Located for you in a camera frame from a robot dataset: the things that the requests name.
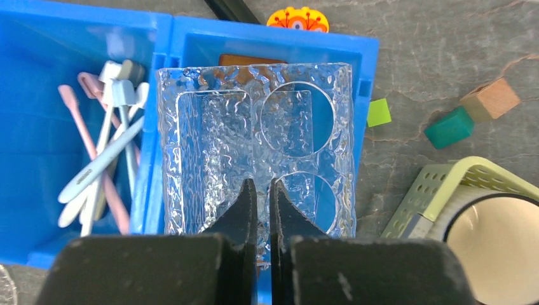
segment light green basket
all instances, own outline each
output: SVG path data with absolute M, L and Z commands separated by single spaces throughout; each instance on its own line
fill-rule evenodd
M 408 190 L 382 237 L 425 237 L 460 184 L 539 200 L 539 188 L 482 157 L 471 156 L 450 164 L 427 165 Z

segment circular cutout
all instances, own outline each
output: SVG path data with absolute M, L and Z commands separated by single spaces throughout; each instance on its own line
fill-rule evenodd
M 279 178 L 290 201 L 323 232 L 334 227 L 336 199 L 331 186 L 311 173 L 296 172 Z
M 264 101 L 260 124 L 271 148 L 290 157 L 308 156 L 329 141 L 334 126 L 331 99 L 309 83 L 281 85 Z
M 464 207 L 445 239 L 459 258 L 475 298 L 484 304 L 539 301 L 539 202 L 494 194 Z

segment clear textured plastic tray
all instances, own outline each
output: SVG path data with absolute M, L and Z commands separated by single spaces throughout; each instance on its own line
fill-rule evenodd
M 165 233 L 204 230 L 250 177 L 259 258 L 269 249 L 266 193 L 273 178 L 330 236 L 354 235 L 348 64 L 161 69 L 158 79 Z

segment toothbrush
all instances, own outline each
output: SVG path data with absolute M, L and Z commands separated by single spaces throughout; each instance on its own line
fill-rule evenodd
M 97 179 L 107 166 L 122 152 L 124 147 L 137 136 L 143 125 L 144 117 L 141 117 L 127 128 L 115 141 L 112 141 L 101 154 L 69 181 L 58 195 L 58 201 L 68 202 L 80 194 L 87 186 L 92 184 L 92 182 Z
M 127 79 L 113 81 L 112 85 L 113 101 L 114 105 L 119 109 L 119 116 L 121 119 L 121 126 L 123 129 L 127 129 L 129 126 L 128 118 L 128 106 L 135 105 L 137 103 L 137 96 L 135 94 L 135 88 L 133 83 Z M 129 190 L 131 190 L 131 197 L 135 195 L 135 180 L 137 178 L 138 164 L 135 158 L 135 151 L 131 143 L 125 147 L 125 159 L 127 162 L 127 174 L 129 177 Z
M 112 107 L 112 105 L 109 105 L 109 107 L 107 108 L 107 111 L 105 112 L 105 118 L 103 119 L 101 132 L 99 133 L 99 138 L 97 140 L 97 147 L 95 149 L 97 152 L 97 156 L 101 154 L 101 152 L 105 149 L 105 146 L 107 145 L 109 141 L 109 134 L 111 132 L 111 120 L 113 117 L 113 111 L 114 111 L 114 107 Z M 99 199 L 99 189 L 101 188 L 101 184 L 103 183 L 104 176 L 106 176 L 106 174 L 102 175 L 102 172 L 103 171 L 98 173 L 98 177 L 96 177 L 95 181 L 91 183 L 90 190 L 88 191 L 88 197 L 86 199 L 86 205 L 85 205 L 85 209 L 88 209 L 88 210 L 83 211 L 84 217 L 83 217 L 83 223 L 82 223 L 83 226 L 81 229 L 81 237 L 88 236 L 92 233 L 96 207 L 97 207 L 97 203 Z
M 120 71 L 121 64 L 108 60 L 99 74 L 99 81 L 105 84 L 103 87 L 102 101 L 107 105 L 113 104 L 113 93 L 110 84 L 118 77 Z
M 113 77 L 115 72 L 105 72 L 103 75 L 103 78 L 106 77 Z M 99 77 L 94 74 L 90 74 L 87 72 L 81 72 L 79 73 L 77 77 L 79 84 L 81 85 L 82 89 L 90 99 L 97 99 L 101 106 L 103 107 L 103 110 L 107 111 L 107 105 L 102 102 L 103 97 L 103 90 L 105 84 L 99 80 Z M 146 101 L 148 99 L 148 91 L 149 91 L 149 84 L 144 82 L 140 83 L 137 87 L 137 104 L 130 108 L 129 110 L 129 116 L 131 119 L 135 116 L 136 111 L 138 109 L 143 109 L 144 105 L 146 104 Z M 118 118 L 116 116 L 113 116 L 113 124 L 116 130 L 118 131 L 119 128 L 121 128 L 121 123 L 119 122 Z M 133 144 L 133 149 L 135 150 L 135 156 L 137 158 L 137 164 L 140 164 L 140 149 Z
M 90 156 L 90 159 L 95 159 L 97 156 L 95 145 L 93 143 L 90 132 L 88 131 L 88 128 L 86 127 L 86 124 L 79 111 L 78 101 L 75 97 L 73 89 L 70 86 L 62 85 L 62 86 L 59 86 L 58 90 L 60 92 L 62 100 L 64 101 L 66 107 L 71 112 L 71 115 L 73 116 L 73 119 L 75 120 L 75 124 L 77 126 L 77 129 L 79 130 L 79 133 L 81 134 L 81 138 L 83 139 L 84 145 L 86 147 L 86 150 L 88 151 L 88 155 Z M 129 232 L 129 215 L 127 214 L 125 206 L 110 176 L 105 175 L 104 179 L 105 180 L 104 180 L 103 188 L 105 191 L 105 196 L 107 198 L 107 202 L 111 209 L 111 213 L 113 214 L 114 220 L 116 221 L 116 225 L 118 226 L 118 229 L 121 234 L 127 234 Z M 73 215 L 76 217 L 78 210 L 80 210 L 80 208 L 84 205 L 84 201 L 86 200 L 86 197 L 79 195 L 76 197 L 76 199 L 77 198 L 78 198 L 78 201 L 74 203 L 70 202 L 68 203 L 68 205 L 66 205 L 64 210 L 68 209 L 68 211 L 65 211 L 65 214 L 64 214 L 64 211 L 62 211 L 62 214 L 60 214 L 60 218 L 62 219 L 61 221 L 60 219 L 58 220 L 59 226 L 60 226 L 60 223 L 61 224 L 67 223 L 67 225 L 69 225 L 73 221 L 74 217 L 71 219 L 71 221 L 69 221 L 69 223 L 67 221 L 68 218 L 72 217 Z
M 90 74 L 87 72 L 80 72 L 77 75 L 77 80 L 79 81 L 79 84 L 81 85 L 82 89 L 84 90 L 88 98 L 97 99 L 99 101 L 102 100 L 105 83 L 101 82 L 97 75 Z M 111 164 L 111 166 L 109 166 L 108 173 L 110 177 L 114 177 L 114 172 L 116 171 L 117 164 L 118 164 L 118 160 L 116 159 Z M 95 221 L 101 219 L 104 210 L 105 210 L 105 196 L 104 196 L 104 193 L 101 191 L 99 193 L 99 200 L 97 201 L 97 208 L 96 208 L 95 217 L 94 217 Z M 81 224 L 83 223 L 83 219 L 87 217 L 87 213 L 88 213 L 88 209 L 84 208 L 82 213 L 79 214 L 79 222 Z

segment table surface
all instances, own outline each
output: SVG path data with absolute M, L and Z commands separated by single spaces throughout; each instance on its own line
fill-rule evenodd
M 62 2 L 215 18 L 203 0 Z M 260 20 L 286 6 L 309 6 L 326 15 L 332 32 L 381 41 L 372 99 L 387 98 L 393 122 L 369 128 L 365 135 L 356 190 L 357 236 L 382 232 L 427 164 L 482 156 L 539 185 L 538 0 L 245 2 Z M 500 76 L 522 104 L 494 122 L 477 125 L 470 138 L 434 149 L 423 130 L 457 107 L 460 97 Z M 46 273 L 22 266 L 7 270 L 19 304 L 32 304 Z M 7 291 L 0 287 L 0 303 Z

